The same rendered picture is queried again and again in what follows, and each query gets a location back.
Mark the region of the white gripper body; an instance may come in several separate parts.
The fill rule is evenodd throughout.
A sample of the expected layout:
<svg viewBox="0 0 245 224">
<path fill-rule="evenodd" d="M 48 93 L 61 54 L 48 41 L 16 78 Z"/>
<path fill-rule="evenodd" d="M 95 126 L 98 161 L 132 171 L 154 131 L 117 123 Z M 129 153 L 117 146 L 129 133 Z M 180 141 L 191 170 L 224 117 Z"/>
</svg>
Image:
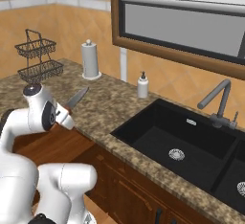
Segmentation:
<svg viewBox="0 0 245 224">
<path fill-rule="evenodd" d="M 60 104 L 56 106 L 56 122 L 68 130 L 71 130 L 75 126 L 69 111 Z"/>
</svg>

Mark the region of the open wooden drawer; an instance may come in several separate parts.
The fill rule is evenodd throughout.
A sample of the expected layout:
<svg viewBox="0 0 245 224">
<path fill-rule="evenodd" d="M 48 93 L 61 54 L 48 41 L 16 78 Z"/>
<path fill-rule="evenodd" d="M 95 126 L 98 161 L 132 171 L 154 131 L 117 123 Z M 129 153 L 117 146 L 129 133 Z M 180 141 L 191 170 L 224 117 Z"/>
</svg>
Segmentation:
<svg viewBox="0 0 245 224">
<path fill-rule="evenodd" d="M 19 136 L 13 152 L 31 159 L 37 166 L 46 163 L 69 163 L 90 148 L 93 141 L 75 128 L 56 125 L 50 132 Z"/>
</svg>

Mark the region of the white paper towel holder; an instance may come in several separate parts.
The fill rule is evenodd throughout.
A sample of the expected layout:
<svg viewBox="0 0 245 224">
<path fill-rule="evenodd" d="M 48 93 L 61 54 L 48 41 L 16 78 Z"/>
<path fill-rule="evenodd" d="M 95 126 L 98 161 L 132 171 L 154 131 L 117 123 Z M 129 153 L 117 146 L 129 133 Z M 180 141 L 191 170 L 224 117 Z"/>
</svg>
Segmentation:
<svg viewBox="0 0 245 224">
<path fill-rule="evenodd" d="M 101 77 L 98 64 L 97 45 L 91 39 L 87 39 L 81 45 L 83 73 L 82 77 L 95 80 Z"/>
</svg>

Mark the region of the white soap dispenser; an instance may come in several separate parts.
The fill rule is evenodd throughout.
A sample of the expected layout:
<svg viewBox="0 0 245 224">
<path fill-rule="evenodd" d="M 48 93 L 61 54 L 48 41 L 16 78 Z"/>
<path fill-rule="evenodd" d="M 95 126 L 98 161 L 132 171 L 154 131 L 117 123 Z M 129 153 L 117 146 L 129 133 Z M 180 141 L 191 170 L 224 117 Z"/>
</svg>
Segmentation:
<svg viewBox="0 0 245 224">
<path fill-rule="evenodd" d="M 146 98 L 148 94 L 148 79 L 145 75 L 145 71 L 142 71 L 140 77 L 138 78 L 138 97 L 139 98 Z"/>
</svg>

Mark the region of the wooden cupboard door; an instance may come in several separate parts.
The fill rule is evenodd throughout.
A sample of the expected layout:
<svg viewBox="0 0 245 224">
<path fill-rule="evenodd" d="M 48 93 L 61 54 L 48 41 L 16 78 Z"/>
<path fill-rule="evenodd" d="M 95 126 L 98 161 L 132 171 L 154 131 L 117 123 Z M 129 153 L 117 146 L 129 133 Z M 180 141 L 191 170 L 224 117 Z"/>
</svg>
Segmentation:
<svg viewBox="0 0 245 224">
<path fill-rule="evenodd" d="M 126 180 L 111 167 L 107 168 L 109 214 L 118 224 L 155 224 L 158 208 L 163 210 L 164 224 L 167 209 L 135 184 Z"/>
<path fill-rule="evenodd" d="M 213 222 L 190 209 L 169 208 L 167 210 L 167 224 L 213 224 Z"/>
</svg>

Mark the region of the black double sink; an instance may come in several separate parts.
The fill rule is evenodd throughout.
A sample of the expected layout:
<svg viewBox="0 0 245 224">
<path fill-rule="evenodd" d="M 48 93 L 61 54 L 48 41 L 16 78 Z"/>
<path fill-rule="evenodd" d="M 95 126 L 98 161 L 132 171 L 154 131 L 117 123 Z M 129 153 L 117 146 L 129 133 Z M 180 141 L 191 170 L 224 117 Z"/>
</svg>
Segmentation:
<svg viewBox="0 0 245 224">
<path fill-rule="evenodd" d="M 245 133 L 158 99 L 111 134 L 245 215 Z"/>
</svg>

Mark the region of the grey tap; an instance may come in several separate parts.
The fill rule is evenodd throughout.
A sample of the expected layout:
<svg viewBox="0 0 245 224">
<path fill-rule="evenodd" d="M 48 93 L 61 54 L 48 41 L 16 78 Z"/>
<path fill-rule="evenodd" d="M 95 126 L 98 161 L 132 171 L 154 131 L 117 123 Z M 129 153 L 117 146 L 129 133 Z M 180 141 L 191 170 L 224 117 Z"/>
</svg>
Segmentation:
<svg viewBox="0 0 245 224">
<path fill-rule="evenodd" d="M 224 79 L 221 81 L 204 99 L 202 99 L 197 107 L 199 109 L 205 108 L 220 92 L 223 92 L 218 112 L 216 114 L 211 114 L 210 120 L 212 121 L 212 126 L 215 128 L 221 128 L 222 126 L 227 126 L 229 129 L 236 129 L 237 126 L 237 116 L 238 112 L 235 112 L 234 119 L 230 121 L 224 117 L 224 110 L 231 90 L 231 81 L 229 79 Z"/>
</svg>

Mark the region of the white wall strip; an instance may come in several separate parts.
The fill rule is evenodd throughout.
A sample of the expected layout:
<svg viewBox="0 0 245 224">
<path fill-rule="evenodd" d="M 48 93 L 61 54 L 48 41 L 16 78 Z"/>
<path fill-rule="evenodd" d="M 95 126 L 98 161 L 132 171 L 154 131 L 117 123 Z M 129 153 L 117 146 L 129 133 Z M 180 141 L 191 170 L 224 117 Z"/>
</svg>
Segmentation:
<svg viewBox="0 0 245 224">
<path fill-rule="evenodd" d="M 120 48 L 121 80 L 127 82 L 127 49 Z"/>
</svg>

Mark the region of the window with brown frame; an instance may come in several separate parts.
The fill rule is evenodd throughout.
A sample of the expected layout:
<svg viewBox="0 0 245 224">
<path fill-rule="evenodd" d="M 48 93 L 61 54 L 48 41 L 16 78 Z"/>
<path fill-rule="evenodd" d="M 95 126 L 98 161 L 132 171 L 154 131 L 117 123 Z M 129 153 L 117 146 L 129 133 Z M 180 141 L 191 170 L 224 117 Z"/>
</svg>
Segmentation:
<svg viewBox="0 0 245 224">
<path fill-rule="evenodd" d="M 111 0 L 116 46 L 245 80 L 245 14 Z"/>
</svg>

